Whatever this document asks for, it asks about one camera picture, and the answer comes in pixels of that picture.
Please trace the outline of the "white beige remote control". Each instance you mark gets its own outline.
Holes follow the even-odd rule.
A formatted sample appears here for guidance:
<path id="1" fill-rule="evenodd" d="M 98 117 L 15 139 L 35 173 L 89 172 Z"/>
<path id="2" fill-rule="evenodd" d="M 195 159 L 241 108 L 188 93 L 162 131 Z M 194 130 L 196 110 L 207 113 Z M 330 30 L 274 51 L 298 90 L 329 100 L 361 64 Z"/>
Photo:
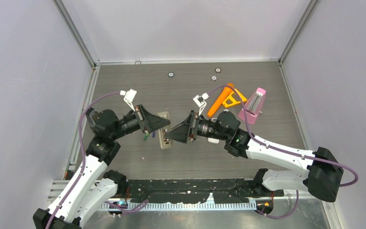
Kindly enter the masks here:
<path id="1" fill-rule="evenodd" d="M 157 113 L 157 115 L 165 119 L 170 119 L 169 112 L 167 111 L 159 112 Z M 162 127 L 161 129 L 158 130 L 158 137 L 160 140 L 160 147 L 162 150 L 166 150 L 172 147 L 172 141 L 166 137 L 166 133 L 169 132 L 170 128 L 171 126 L 170 124 L 168 124 L 167 126 Z"/>

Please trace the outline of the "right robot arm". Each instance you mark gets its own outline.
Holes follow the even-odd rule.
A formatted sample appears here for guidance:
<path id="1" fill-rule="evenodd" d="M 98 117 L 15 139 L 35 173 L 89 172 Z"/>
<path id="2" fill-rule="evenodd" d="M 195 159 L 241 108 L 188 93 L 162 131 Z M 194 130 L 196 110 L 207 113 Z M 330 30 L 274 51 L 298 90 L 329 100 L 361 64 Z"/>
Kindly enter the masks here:
<path id="1" fill-rule="evenodd" d="M 267 141 L 240 128 L 240 121 L 229 111 L 215 120 L 191 111 L 166 137 L 186 144 L 202 136 L 225 142 L 224 148 L 234 157 L 266 161 L 284 171 L 259 169 L 253 178 L 253 190 L 260 196 L 281 189 L 307 191 L 325 202 L 335 202 L 344 170 L 332 152 L 319 147 L 316 151 L 296 149 Z"/>

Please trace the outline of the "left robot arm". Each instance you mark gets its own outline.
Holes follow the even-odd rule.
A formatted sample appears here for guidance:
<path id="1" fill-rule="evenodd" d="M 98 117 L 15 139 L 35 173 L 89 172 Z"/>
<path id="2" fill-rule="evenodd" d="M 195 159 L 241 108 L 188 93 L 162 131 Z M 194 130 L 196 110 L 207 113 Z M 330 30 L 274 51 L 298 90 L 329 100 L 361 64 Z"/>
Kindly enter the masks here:
<path id="1" fill-rule="evenodd" d="M 115 170 L 106 171 L 121 145 L 117 139 L 137 130 L 144 134 L 166 127 L 169 119 L 148 112 L 139 104 L 121 119 L 110 109 L 85 111 L 95 136 L 84 159 L 58 197 L 47 207 L 37 209 L 33 222 L 38 229 L 82 229 L 89 218 L 109 198 L 123 197 L 127 191 L 126 176 Z"/>

